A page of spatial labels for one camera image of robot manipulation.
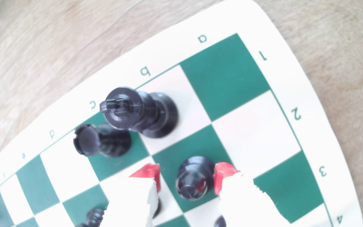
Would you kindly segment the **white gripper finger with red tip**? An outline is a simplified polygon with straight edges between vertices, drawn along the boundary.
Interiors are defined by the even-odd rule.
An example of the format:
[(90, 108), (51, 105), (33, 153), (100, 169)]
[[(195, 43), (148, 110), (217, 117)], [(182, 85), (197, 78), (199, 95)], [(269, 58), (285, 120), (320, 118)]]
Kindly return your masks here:
[(160, 191), (160, 165), (145, 164), (120, 181), (100, 226), (152, 227)]
[(214, 192), (227, 227), (290, 227), (266, 192), (259, 189), (247, 171), (230, 163), (214, 167)]

